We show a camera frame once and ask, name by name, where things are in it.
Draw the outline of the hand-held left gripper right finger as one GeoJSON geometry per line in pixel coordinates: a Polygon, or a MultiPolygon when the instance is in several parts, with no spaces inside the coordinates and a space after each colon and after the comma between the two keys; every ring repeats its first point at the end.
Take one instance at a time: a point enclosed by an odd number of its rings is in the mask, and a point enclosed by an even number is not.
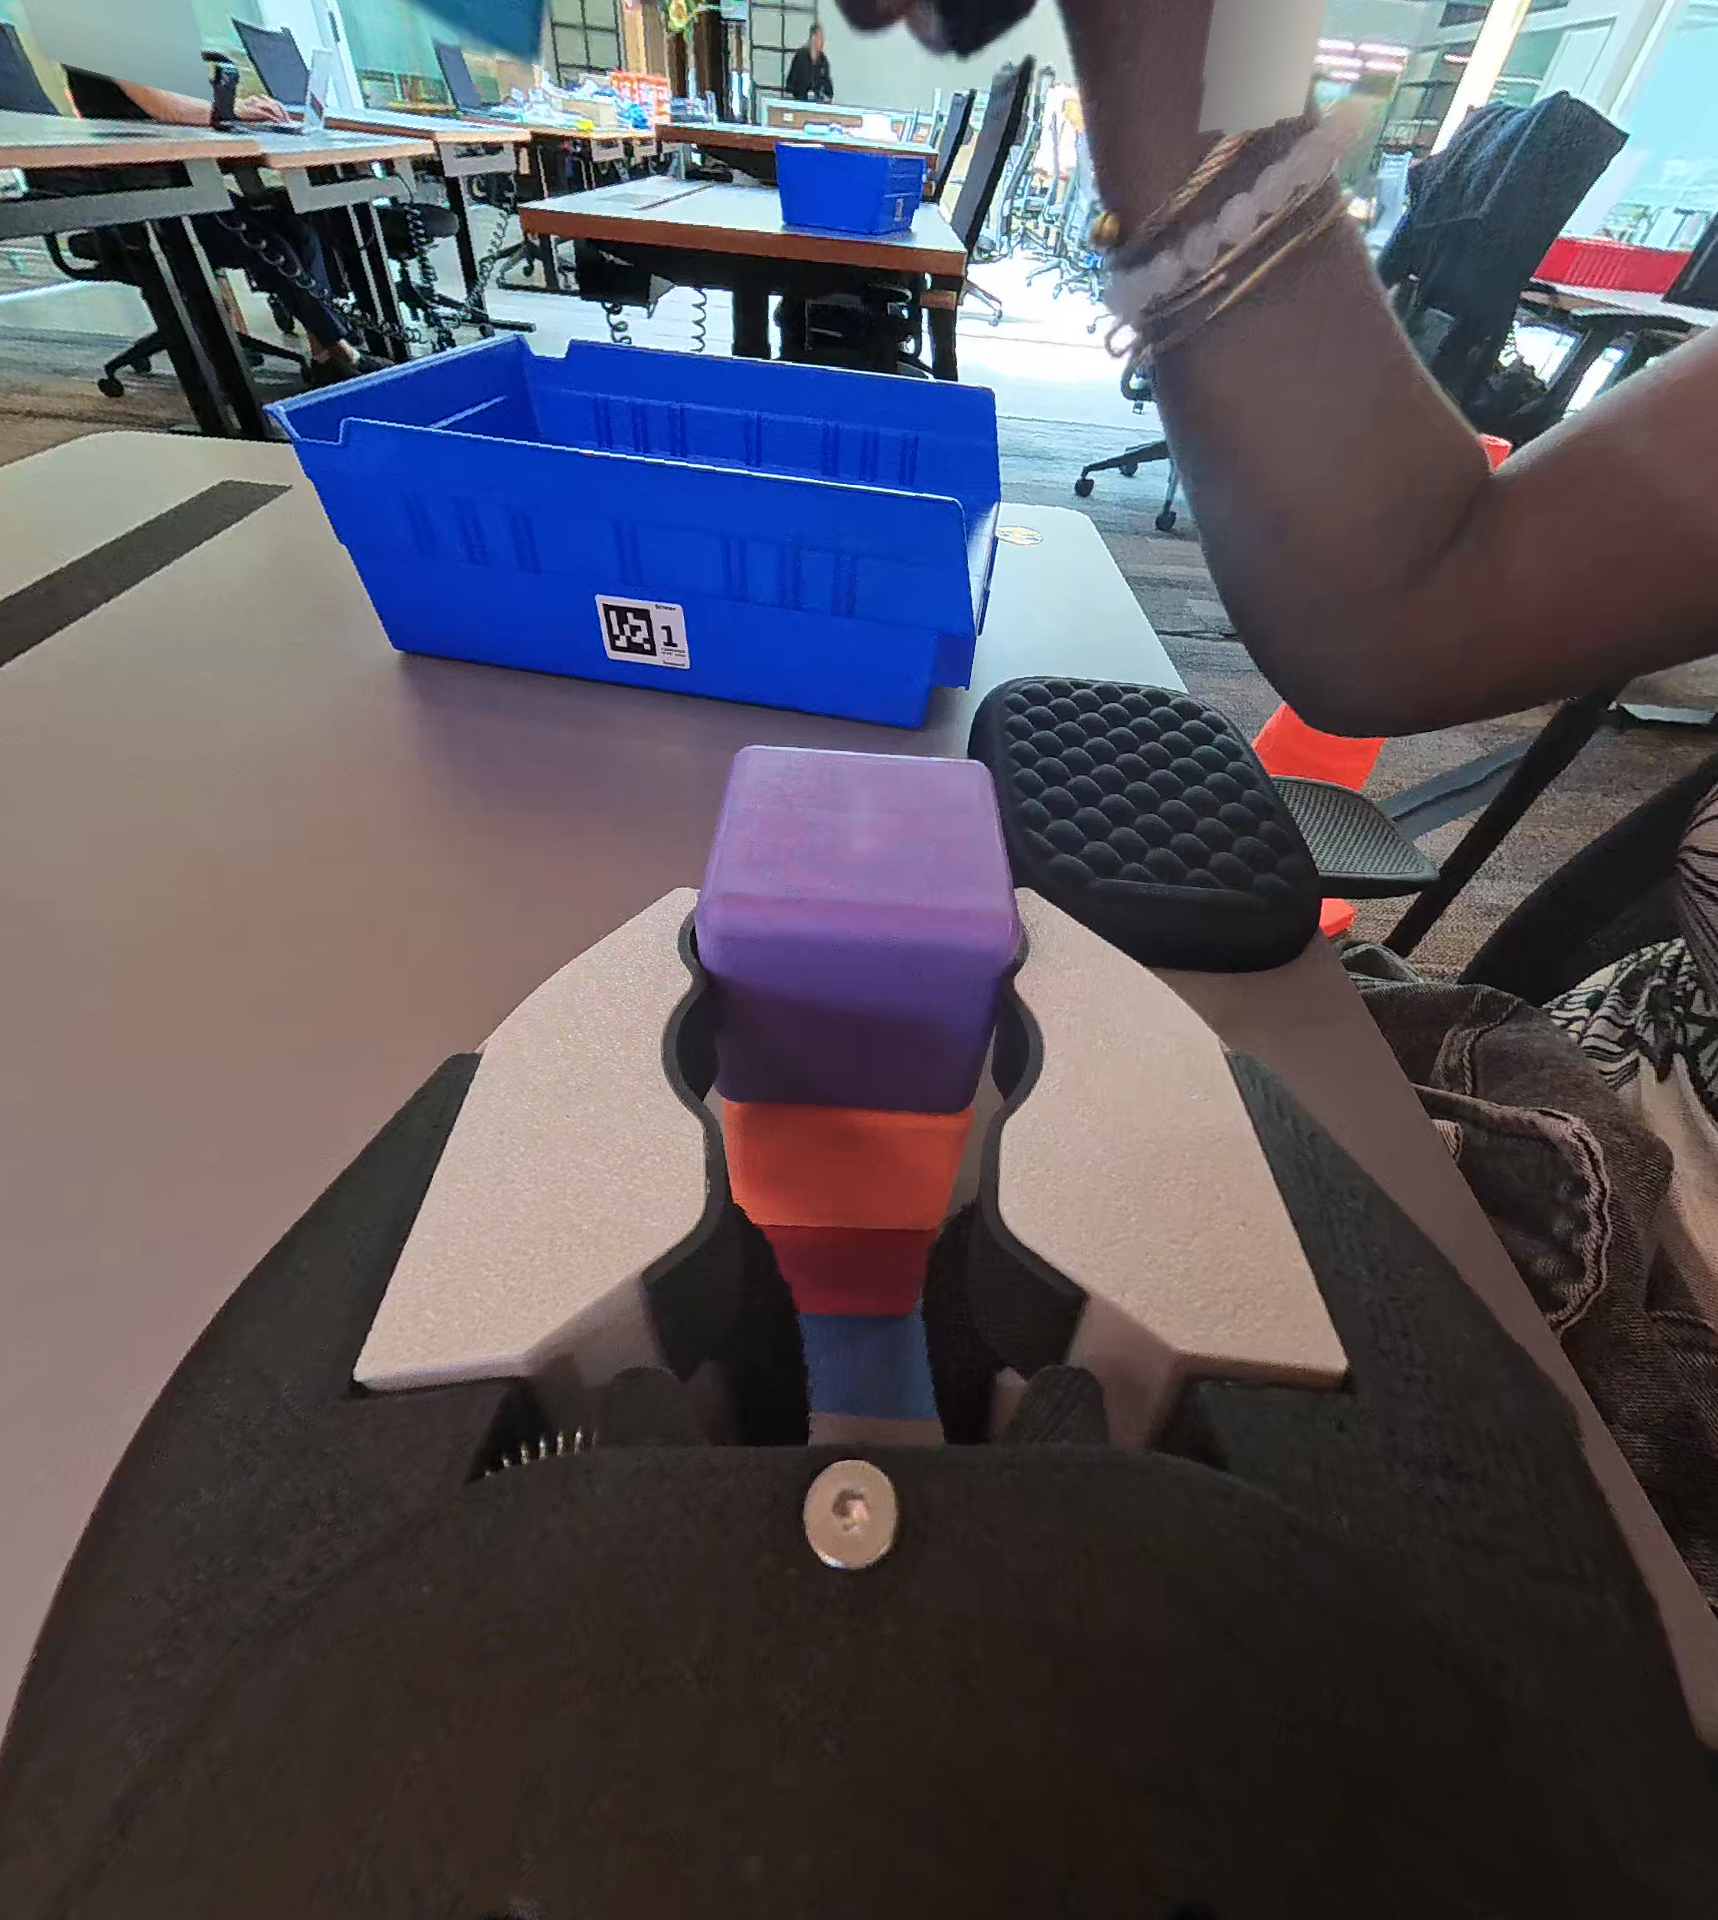
{"type": "Polygon", "coordinates": [[[1212,1022],[1050,900],[1022,904],[966,1130],[966,1222],[934,1258],[942,1432],[1078,1368],[1150,1449],[1192,1384],[1350,1384],[1341,1336],[1212,1022]]]}

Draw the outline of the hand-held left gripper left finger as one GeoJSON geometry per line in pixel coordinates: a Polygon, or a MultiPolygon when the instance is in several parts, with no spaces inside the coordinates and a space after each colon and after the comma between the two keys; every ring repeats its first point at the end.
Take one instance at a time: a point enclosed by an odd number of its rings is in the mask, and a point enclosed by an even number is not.
{"type": "Polygon", "coordinates": [[[678,886],[482,1038],[353,1379],[525,1379],[579,1430],[623,1370],[668,1370],[729,1445],[785,1445],[785,1285],[729,1198],[716,1075],[678,886]]]}

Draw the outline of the orange foam cube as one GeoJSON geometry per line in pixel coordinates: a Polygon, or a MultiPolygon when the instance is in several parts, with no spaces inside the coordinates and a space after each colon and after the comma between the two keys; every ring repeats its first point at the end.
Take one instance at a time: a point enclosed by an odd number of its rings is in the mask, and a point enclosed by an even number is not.
{"type": "Polygon", "coordinates": [[[725,1182],[755,1225],[928,1236],[949,1213],[971,1108],[720,1102],[725,1182]]]}

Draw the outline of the red foam cube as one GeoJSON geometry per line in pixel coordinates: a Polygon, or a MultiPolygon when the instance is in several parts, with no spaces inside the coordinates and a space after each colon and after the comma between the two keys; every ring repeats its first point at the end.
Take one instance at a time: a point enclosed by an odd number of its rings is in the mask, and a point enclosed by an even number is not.
{"type": "Polygon", "coordinates": [[[795,1314],[905,1316],[922,1305],[939,1225],[761,1225],[795,1314]]]}

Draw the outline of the purple foam cube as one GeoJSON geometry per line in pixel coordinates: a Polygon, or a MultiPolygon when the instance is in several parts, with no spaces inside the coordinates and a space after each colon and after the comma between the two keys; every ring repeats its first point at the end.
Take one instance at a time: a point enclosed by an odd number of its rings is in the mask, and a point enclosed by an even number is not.
{"type": "Polygon", "coordinates": [[[1022,906],[978,758],[744,745],[698,893],[720,1093],[954,1114],[1022,906]]]}

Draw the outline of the blue plastic bin with tag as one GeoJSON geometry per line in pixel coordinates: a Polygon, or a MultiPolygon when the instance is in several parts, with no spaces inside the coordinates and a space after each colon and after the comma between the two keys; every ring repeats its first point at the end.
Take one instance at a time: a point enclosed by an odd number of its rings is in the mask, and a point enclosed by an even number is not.
{"type": "Polygon", "coordinates": [[[270,415],[406,658],[898,730],[971,683],[986,388],[489,340],[270,415]]]}

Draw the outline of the person's right forearm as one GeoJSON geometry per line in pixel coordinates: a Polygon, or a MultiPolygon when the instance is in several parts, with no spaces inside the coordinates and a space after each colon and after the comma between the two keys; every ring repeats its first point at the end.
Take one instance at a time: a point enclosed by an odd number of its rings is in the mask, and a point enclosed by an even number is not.
{"type": "Polygon", "coordinates": [[[1420,734],[1718,658],[1718,327],[1491,468],[1341,211],[1151,328],[1220,598],[1318,730],[1420,734]]]}

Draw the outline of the blue tape strip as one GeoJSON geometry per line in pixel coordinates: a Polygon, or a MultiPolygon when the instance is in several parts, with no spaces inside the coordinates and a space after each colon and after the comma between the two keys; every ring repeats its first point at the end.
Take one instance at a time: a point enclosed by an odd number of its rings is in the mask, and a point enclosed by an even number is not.
{"type": "Polygon", "coordinates": [[[812,1420],[939,1423],[922,1309],[800,1314],[806,1402],[812,1420]]]}

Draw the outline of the tan desk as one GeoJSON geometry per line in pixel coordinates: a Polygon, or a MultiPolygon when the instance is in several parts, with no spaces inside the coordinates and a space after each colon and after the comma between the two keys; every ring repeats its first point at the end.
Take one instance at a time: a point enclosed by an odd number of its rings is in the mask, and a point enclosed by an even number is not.
{"type": "Polygon", "coordinates": [[[1002,503],[971,698],[1015,676],[1186,690],[1107,541],[1078,507],[1002,503]]]}

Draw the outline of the wooden desk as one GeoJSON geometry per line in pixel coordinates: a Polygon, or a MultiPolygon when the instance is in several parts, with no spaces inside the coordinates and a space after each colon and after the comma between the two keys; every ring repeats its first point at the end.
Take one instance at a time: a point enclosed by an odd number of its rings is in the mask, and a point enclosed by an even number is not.
{"type": "Polygon", "coordinates": [[[911,303],[911,355],[899,355],[899,371],[958,378],[966,249],[934,202],[911,211],[910,230],[843,233],[785,222],[780,195],[765,184],[652,179],[525,202],[522,226],[678,289],[725,292],[740,358],[806,363],[812,300],[898,286],[911,303]]]}
{"type": "Polygon", "coordinates": [[[406,343],[378,286],[374,202],[413,202],[416,173],[444,184],[511,173],[525,128],[356,106],[321,132],[237,132],[79,120],[0,106],[0,244],[110,233],[132,254],[167,358],[206,438],[270,441],[270,413],[231,328],[193,218],[225,216],[249,188],[273,188],[294,216],[353,216],[356,286],[386,343],[406,343]]]}

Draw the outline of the black office chair with jacket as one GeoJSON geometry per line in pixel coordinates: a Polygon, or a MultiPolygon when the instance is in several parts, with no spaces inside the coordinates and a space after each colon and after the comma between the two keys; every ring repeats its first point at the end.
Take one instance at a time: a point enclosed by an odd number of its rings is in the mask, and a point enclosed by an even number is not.
{"type": "Polygon", "coordinates": [[[1557,90],[1533,106],[1474,106],[1406,179],[1374,274],[1423,371],[1482,438],[1533,438],[1530,371],[1503,365],[1519,292],[1621,145],[1610,116],[1557,90]]]}

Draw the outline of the red plastic bin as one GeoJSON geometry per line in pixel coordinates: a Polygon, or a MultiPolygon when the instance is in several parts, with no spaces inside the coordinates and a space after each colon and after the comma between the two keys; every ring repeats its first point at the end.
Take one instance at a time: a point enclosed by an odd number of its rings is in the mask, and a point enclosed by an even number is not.
{"type": "Polygon", "coordinates": [[[1695,250],[1617,244],[1603,233],[1562,233],[1537,264],[1537,279],[1596,292],[1670,296],[1695,250]]]}

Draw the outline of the black chair frame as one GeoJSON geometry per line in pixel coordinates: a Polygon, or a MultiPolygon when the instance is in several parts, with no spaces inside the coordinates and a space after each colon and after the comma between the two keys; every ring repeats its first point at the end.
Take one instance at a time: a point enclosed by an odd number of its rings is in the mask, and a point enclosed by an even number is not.
{"type": "Polygon", "coordinates": [[[1522,1000],[1575,987],[1628,948],[1674,936],[1674,856],[1688,805],[1718,776],[1718,705],[1582,698],[1374,810],[1427,852],[1416,895],[1360,904],[1374,941],[1427,980],[1474,980],[1522,1000]]]}

